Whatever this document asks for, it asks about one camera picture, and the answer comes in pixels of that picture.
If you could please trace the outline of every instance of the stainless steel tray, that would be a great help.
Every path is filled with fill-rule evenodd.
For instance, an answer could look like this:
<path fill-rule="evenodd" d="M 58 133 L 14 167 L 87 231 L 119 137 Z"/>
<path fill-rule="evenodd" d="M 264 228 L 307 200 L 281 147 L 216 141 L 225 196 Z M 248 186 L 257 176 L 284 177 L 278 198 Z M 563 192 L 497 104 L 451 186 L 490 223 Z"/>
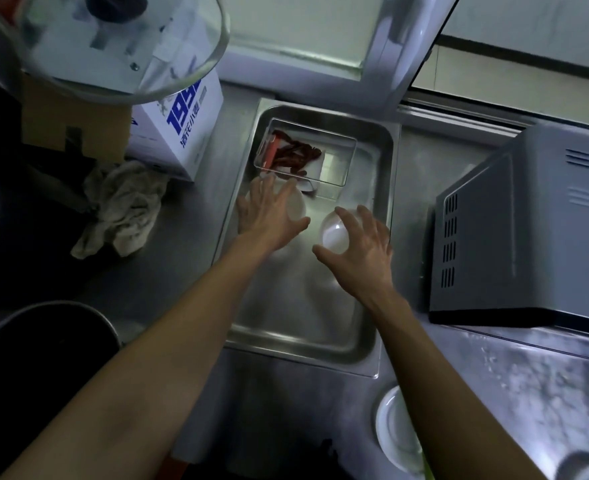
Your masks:
<path fill-rule="evenodd" d="M 259 103 L 246 165 L 228 207 L 215 260 L 237 235 L 234 201 L 258 175 L 254 159 L 269 122 L 277 118 L 348 135 L 357 140 L 346 184 L 334 192 L 305 195 L 310 227 L 274 253 L 245 294 L 227 346 L 289 358 L 364 376 L 379 370 L 381 339 L 359 303 L 341 290 L 311 252 L 323 218 L 340 205 L 362 204 L 390 224 L 400 126 L 363 120 L 339 112 L 263 99 Z"/>

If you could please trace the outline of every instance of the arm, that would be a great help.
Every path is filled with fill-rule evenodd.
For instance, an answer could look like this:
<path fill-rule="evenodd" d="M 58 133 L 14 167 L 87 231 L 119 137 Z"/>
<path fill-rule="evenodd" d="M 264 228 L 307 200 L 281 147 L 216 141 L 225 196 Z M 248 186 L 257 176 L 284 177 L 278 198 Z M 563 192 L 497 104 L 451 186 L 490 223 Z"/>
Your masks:
<path fill-rule="evenodd" d="M 292 180 L 255 179 L 240 198 L 239 236 L 179 302 L 106 364 L 48 425 L 2 480 L 151 479 L 192 410 L 252 275 L 306 229 L 285 202 Z"/>
<path fill-rule="evenodd" d="M 364 207 L 363 226 L 337 208 L 350 246 L 336 255 L 313 248 L 339 284 L 372 314 L 412 423 L 437 480 L 545 480 L 528 455 L 452 368 L 408 302 L 392 286 L 389 231 Z"/>

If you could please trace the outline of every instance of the plate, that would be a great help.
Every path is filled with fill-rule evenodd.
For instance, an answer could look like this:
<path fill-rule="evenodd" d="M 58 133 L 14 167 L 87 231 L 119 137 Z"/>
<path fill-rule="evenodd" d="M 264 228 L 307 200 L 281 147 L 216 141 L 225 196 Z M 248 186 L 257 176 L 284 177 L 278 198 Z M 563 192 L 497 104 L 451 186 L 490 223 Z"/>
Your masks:
<path fill-rule="evenodd" d="M 379 445 L 392 464 L 404 472 L 423 472 L 423 451 L 399 386 L 383 396 L 375 419 Z"/>

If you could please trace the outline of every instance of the black pot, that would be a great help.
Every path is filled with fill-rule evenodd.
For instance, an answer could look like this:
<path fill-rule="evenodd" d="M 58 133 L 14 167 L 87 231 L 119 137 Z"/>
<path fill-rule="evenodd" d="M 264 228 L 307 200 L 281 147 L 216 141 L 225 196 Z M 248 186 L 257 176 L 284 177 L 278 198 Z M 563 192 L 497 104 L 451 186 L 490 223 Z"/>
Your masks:
<path fill-rule="evenodd" d="M 0 475 L 119 348 L 105 316 L 73 301 L 0 323 Z"/>

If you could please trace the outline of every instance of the dish towel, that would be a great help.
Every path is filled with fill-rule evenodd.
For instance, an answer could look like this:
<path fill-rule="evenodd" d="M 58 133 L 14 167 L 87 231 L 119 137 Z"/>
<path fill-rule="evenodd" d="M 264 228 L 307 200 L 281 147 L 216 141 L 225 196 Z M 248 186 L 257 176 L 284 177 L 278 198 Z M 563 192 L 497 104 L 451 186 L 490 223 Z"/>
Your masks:
<path fill-rule="evenodd" d="M 119 256 L 141 249 L 154 226 L 169 177 L 129 161 L 98 162 L 83 182 L 97 221 L 88 224 L 70 254 L 84 259 L 109 242 Z"/>

